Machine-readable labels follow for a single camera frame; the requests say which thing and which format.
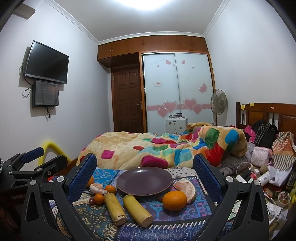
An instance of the tv bezel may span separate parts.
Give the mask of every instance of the tv bezel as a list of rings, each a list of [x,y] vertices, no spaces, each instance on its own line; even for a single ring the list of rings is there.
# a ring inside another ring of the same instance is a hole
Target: tv bezel
[[[69,58],[70,58],[70,57],[69,57],[68,55],[66,55],[66,54],[64,54],[64,53],[62,53],[62,52],[60,52],[60,51],[57,51],[56,49],[53,49],[53,48],[51,48],[51,47],[49,47],[49,46],[47,46],[47,45],[45,45],[45,44],[42,44],[42,43],[40,43],[40,42],[38,42],[38,41],[35,41],[35,40],[32,42],[31,49],[30,49],[30,53],[29,53],[29,56],[28,56],[28,58],[27,58],[27,64],[26,64],[26,70],[25,70],[25,77],[29,77],[29,78],[33,78],[33,79],[38,79],[38,80],[46,80],[46,81],[55,82],[55,83],[60,83],[60,84],[67,84],[67,81],[61,81],[61,80],[51,79],[51,78],[47,78],[47,77],[43,77],[43,76],[27,74],[28,62],[29,62],[29,59],[30,59],[30,55],[31,55],[32,47],[33,47],[33,44],[34,44],[34,43],[41,44],[41,45],[43,45],[43,46],[45,46],[45,47],[47,47],[47,48],[50,48],[50,49],[52,49],[52,50],[54,50],[54,51],[56,51],[56,52],[58,52],[58,53],[61,53],[61,54],[63,54],[63,55],[65,55],[65,56],[68,57],[68,64],[67,64],[67,79],[68,79],[68,68],[69,68]]]

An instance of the door frame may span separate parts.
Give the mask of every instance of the door frame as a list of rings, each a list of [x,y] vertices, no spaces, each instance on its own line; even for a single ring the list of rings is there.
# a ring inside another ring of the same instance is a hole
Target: door frame
[[[210,72],[211,72],[211,77],[212,77],[212,88],[213,92],[216,90],[215,87],[215,79],[214,79],[214,72],[213,72],[213,66],[211,62],[211,57],[209,52],[203,52],[203,51],[191,51],[191,50],[152,50],[152,51],[141,51],[139,52],[139,62],[140,62],[140,81],[141,81],[141,95],[142,95],[142,114],[143,114],[143,129],[144,132],[147,132],[147,121],[146,121],[146,99],[145,99],[145,91],[144,91],[144,78],[143,78],[143,61],[142,61],[142,55],[147,54],[147,53],[199,53],[199,54],[204,54],[207,55],[207,59],[209,61],[209,66],[210,66]]]
[[[114,131],[117,131],[117,126],[116,126],[116,117],[115,117],[114,74],[113,74],[113,70],[124,69],[124,68],[128,68],[128,67],[139,67],[140,68],[139,64],[129,64],[129,65],[123,65],[123,66],[118,66],[118,67],[111,68],[111,98],[112,98],[112,113],[113,113]],[[144,133],[147,132],[146,126],[143,126],[143,132]]]

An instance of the ceiling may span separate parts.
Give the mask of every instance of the ceiling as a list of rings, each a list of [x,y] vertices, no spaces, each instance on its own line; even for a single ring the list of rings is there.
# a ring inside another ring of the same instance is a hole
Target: ceiling
[[[203,34],[222,0],[55,0],[98,41],[147,32]],[[144,2],[144,9],[124,1]],[[155,5],[162,6],[150,10]]]

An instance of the plate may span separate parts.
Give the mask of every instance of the plate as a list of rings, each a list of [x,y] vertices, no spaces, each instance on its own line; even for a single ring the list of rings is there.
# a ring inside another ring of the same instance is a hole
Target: plate
[[[171,174],[158,167],[137,167],[121,174],[117,187],[134,196],[150,196],[160,193],[172,184]]]

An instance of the frosted glass door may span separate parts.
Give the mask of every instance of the frosted glass door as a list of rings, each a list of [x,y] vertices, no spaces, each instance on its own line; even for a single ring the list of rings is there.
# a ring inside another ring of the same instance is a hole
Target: frosted glass door
[[[180,112],[175,56],[148,54],[143,59],[148,132],[162,135],[165,119]]]
[[[188,123],[212,124],[212,77],[207,55],[176,53],[181,112]]]

